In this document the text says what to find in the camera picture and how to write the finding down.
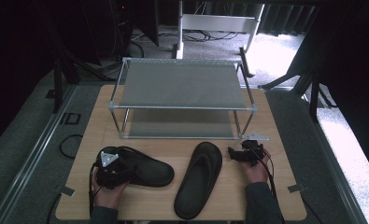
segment black shoe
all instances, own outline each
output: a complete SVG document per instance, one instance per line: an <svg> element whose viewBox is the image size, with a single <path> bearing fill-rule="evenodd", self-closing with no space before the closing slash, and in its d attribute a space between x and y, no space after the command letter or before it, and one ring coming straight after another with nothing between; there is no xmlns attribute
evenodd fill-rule
<svg viewBox="0 0 369 224"><path fill-rule="evenodd" d="M179 217L189 220L201 213L221 165L221 152L215 145L203 142L196 147L175 199L175 212Z"/></svg>

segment cable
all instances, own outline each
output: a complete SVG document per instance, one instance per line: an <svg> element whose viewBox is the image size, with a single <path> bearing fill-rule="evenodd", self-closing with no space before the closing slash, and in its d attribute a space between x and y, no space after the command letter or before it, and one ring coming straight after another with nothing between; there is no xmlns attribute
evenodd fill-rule
<svg viewBox="0 0 369 224"><path fill-rule="evenodd" d="M202 13L200 15L203 15L205 13L206 2L202 2L201 5L195 10L195 12L193 13L193 15L196 15L196 13L198 12L199 8L202 7L202 5L204 6L204 8L202 9Z"/></svg>
<svg viewBox="0 0 369 224"><path fill-rule="evenodd" d="M94 193L94 195L93 195L93 200L94 200L94 198L96 197L96 195L97 195L97 193L102 189L103 187L101 186L95 193Z"/></svg>
<svg viewBox="0 0 369 224"><path fill-rule="evenodd" d="M141 57L144 58L144 50L143 50L143 48L139 44L135 43L134 41L131 41L131 44L133 44L135 46L138 46L138 48L141 51Z"/></svg>
<svg viewBox="0 0 369 224"><path fill-rule="evenodd" d="M309 208L309 210L312 212L313 216L318 220L318 222L320 224L323 224L323 222L321 221L320 217L316 214L315 210L313 210L313 208L309 205L309 203L304 199L303 195L301 195L301 199L303 200L304 204L306 205L306 207Z"/></svg>
<svg viewBox="0 0 369 224"><path fill-rule="evenodd" d="M89 192L88 192L88 196L89 196L89 215L92 215L92 210L93 210L93 191L92 191L92 175L93 175L93 169L96 166L96 162L92 165L91 170L89 171Z"/></svg>
<svg viewBox="0 0 369 224"><path fill-rule="evenodd" d="M115 81L114 78L111 77L107 77L103 74L100 74L97 69L94 69L93 67L91 67L90 65L88 65L87 63L81 61L80 59L78 59L76 56L74 56L71 53L68 53L69 58L73 61L74 65L76 66L76 68L78 70L84 70L87 72L92 73L94 76L99 77L101 80L104 81Z"/></svg>
<svg viewBox="0 0 369 224"><path fill-rule="evenodd" d="M257 153L254 151L253 148L248 148L249 150L251 150L251 152L257 157L257 159L259 160L259 162L263 165L263 167L265 168L266 172L268 173L268 176L269 176L269 182L271 183L271 193L272 193L272 196L275 198L275 200L277 201L277 205L279 205L279 201L277 199L277 190L276 190L276 187L275 187L275 181L274 181L274 176L271 175L271 173L269 172L269 169L268 169L268 166L265 164L265 162L263 162L263 160L257 155ZM275 168L273 166L273 163L272 163L272 159L271 157L265 153L265 155L269 158L269 161L271 161L271 165L272 165L272 170L274 172ZM283 214L281 214L281 221L282 223L286 223L284 217L283 217Z"/></svg>
<svg viewBox="0 0 369 224"><path fill-rule="evenodd" d="M53 212L53 208L55 207L56 203L59 201L59 199L62 197L62 194L58 194L55 198L55 200L53 200L53 204L50 207L50 211L48 212L48 219L47 219L47 224L50 223L50 218L52 217L52 212Z"/></svg>
<svg viewBox="0 0 369 224"><path fill-rule="evenodd" d="M120 67L122 66L123 62L122 60L117 60L115 63L107 65L105 67L101 67L101 68L93 68L93 70L99 74L99 79L103 80L103 81L116 81L117 79L114 77L109 77L109 75L120 71ZM78 72L80 75L84 76L84 77L92 77L94 76L94 73L90 72L87 69L84 69L80 66L77 66Z"/></svg>
<svg viewBox="0 0 369 224"><path fill-rule="evenodd" d="M185 30L184 33L186 34L199 34L202 37L194 37L191 35L183 35L184 40L186 41L194 41L194 42L206 42L206 41L213 41L213 40L229 40L229 39L233 39L235 37L237 37L240 33L235 33L235 32L230 32L227 35L224 35L222 37L217 37L217 36L213 36L211 35L209 32L207 31L200 31L200 30ZM159 33L159 36L176 36L178 35L178 32L162 32ZM134 35L134 37L132 38L132 41L135 41L137 43L148 43L150 42L150 40L137 40L138 38L145 36L143 34L140 35Z"/></svg>
<svg viewBox="0 0 369 224"><path fill-rule="evenodd" d="M69 138L71 138L71 137L74 137L74 136L77 136L77 137L83 137L81 134L71 134L71 135L69 135L68 137L66 137L62 142L61 142L61 144L59 145L59 150L61 151L61 153L64 155L64 156L66 156L67 158L69 158L69 159L75 159L76 157L75 156L70 156L70 155L67 155L66 153L64 153L64 151L63 151L63 143L67 140L67 139L69 139Z"/></svg>

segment wooden board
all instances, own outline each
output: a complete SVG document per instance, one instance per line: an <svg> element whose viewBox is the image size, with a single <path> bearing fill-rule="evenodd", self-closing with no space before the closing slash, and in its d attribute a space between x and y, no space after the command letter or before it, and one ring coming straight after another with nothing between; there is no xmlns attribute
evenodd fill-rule
<svg viewBox="0 0 369 224"><path fill-rule="evenodd" d="M195 147L209 141L222 153L222 169L206 206L196 220L244 220L246 211L246 178L236 161L231 161L228 147L240 149L241 140L208 139L120 139L117 128L108 110L113 85L106 85L93 109L88 127L78 150L66 185L76 191L73 197L63 195L57 210L59 219L89 219L88 179L89 171L97 153L108 146L136 148L160 161L169 163L175 170L172 183L163 188L147 188L129 185L124 191L119 219L122 220L178 220L173 204L177 190L187 170ZM282 145L269 104L262 90L251 90L258 111L254 115L248 134L259 133L270 138L259 141L272 154L275 165L277 197L286 220L302 220L306 211L299 192L290 193L288 187L295 179ZM239 113L240 122L246 116Z"/></svg>

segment glass shelf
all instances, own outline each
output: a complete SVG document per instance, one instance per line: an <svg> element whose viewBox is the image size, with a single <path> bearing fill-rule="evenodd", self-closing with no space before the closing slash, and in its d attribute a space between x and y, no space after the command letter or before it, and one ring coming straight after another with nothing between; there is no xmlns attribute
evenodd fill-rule
<svg viewBox="0 0 369 224"><path fill-rule="evenodd" d="M242 138L257 107L248 83L245 94L240 87L239 67L240 61L124 58L109 104L121 137ZM248 112L242 132L237 111Z"/></svg>

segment human hand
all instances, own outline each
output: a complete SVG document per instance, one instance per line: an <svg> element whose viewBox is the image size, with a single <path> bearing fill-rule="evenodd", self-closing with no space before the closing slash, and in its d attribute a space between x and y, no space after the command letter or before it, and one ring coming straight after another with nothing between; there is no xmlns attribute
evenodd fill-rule
<svg viewBox="0 0 369 224"><path fill-rule="evenodd" d="M264 149L265 156L263 157L263 163L267 166L267 162L269 161L269 157L271 157L271 154ZM247 162L240 161L240 166L242 167L243 171L245 172L246 177L248 178L248 182L250 184L257 183L257 182L267 182L268 181L268 172L263 166L261 162L258 162L253 167L250 167L250 165Z"/></svg>
<svg viewBox="0 0 369 224"><path fill-rule="evenodd" d="M95 206L102 206L118 210L118 204L123 190L128 186L128 182L123 183L114 189L106 189L101 187L96 182L97 168L92 174L92 195L94 197L93 203Z"/></svg>

